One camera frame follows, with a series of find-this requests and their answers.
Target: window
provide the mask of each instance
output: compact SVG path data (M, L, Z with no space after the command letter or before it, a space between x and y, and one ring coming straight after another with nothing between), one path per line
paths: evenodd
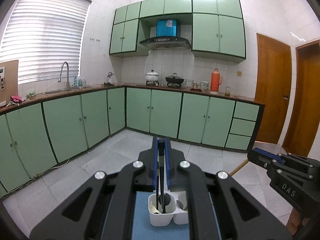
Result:
M4 31L0 62L19 60L18 84L69 76L80 70L89 0L18 0ZM63 68L64 77L67 69Z

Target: wooden board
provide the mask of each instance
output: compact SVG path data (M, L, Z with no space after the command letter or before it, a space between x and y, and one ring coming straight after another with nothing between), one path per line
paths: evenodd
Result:
M278 143L291 90L291 48L257 34L258 78L255 100L265 104L257 141Z
M12 60L0 63L4 68L4 89L0 90L0 103L10 101L10 96L18 95L18 63L19 60Z
M320 43L315 41L296 48L297 86L289 128L283 148L308 156L320 121Z

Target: green cabinet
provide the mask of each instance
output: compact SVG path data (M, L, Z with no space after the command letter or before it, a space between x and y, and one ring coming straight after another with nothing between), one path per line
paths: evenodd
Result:
M7 192L5 191L4 187L0 184L0 198L3 197Z
M232 120L230 133L251 136L255 124L256 123L253 121L247 121L247 120L234 118Z
M201 143L208 101L209 97L207 96L187 93L183 95L178 139Z
M124 88L107 90L110 134L125 126L124 120Z
M219 15L220 53L245 57L243 20Z
M219 52L218 16L214 14L193 14L192 49Z
M121 52L135 51L137 46L139 20L131 20L124 23Z
M251 137L229 134L226 148L246 150L248 148Z
M0 131L0 181L7 191L11 191L30 178L15 151L5 115L0 116Z
M192 13L191 0L164 0L164 14Z
M216 0L192 0L193 13L218 14Z
M81 103L85 134L90 148L109 135L107 92L102 90L82 94Z
M150 132L177 138L181 93L152 90Z
M125 21L125 16L127 14L127 8L128 6L122 6L120 8L118 8L116 10L116 14L115 14L115 20L113 22L113 24L117 24L117 23L121 23Z
M110 54L121 52L123 31L124 31L124 22L113 25L112 35L111 35L111 44L110 44Z
M41 104L10 112L7 119L18 155L31 178L57 164L45 130Z
M217 0L219 15L242 18L239 0Z
M149 132L151 89L127 88L127 127Z
M211 97L202 143L224 147L232 120L235 102Z
M141 2L140 18L162 15L163 12L164 0L145 0Z
M235 114L233 117L256 121L258 116L258 111L259 111L259 105L237 102Z
M136 2L128 5L126 21L139 19L141 2Z
M80 95L47 101L43 107L49 137L59 162L88 148Z

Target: silver screw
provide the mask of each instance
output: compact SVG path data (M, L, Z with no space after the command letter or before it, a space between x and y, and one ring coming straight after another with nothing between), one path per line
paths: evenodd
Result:
M182 167L182 168L189 168L189 167L190 167L190 162L188 162L188 161L182 161L182 162L180 162L180 167Z
M218 172L218 177L220 179L226 179L228 177L228 173L226 173L225 171L219 171Z
M133 166L135 168L141 168L143 166L143 162L142 161L135 161L135 162L133 162Z
M94 175L96 179L103 179L105 177L105 173L103 171L97 171Z

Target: white wall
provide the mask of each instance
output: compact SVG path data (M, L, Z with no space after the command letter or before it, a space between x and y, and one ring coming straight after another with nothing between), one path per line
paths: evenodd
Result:
M243 10L247 59L239 65L224 61L211 59L194 58L190 50L162 50L150 51L149 57L142 59L123 59L122 81L142 81L147 71L153 68L157 71L162 80L173 72L183 78L193 77L194 82L210 81L212 69L218 67L223 76L223 83L220 91L230 86L231 93L253 98L255 95L258 50L256 33L290 44L291 38L288 35L287 26L284 22L283 13L279 6L279 0L240 0ZM242 77L236 75L242 71Z
M87 80L87 84L101 84L107 80L108 72L111 71L116 74L113 76L113 81L120 81L122 59L109 56L109 45L115 8L129 4L130 0L91 1L92 4L84 31L80 76ZM90 41L90 38L101 41ZM57 80L26 83L19 85L19 95L25 96L32 90L35 90L36 93L42 93L47 86L50 86L48 90L56 90L63 88L65 83L58 84Z
M306 0L279 0L284 12L284 20L291 38L292 85L287 117L279 144L284 141L288 130L296 90L297 59L295 48L302 44L320 39L320 22ZM309 153L310 158L320 160L320 129Z

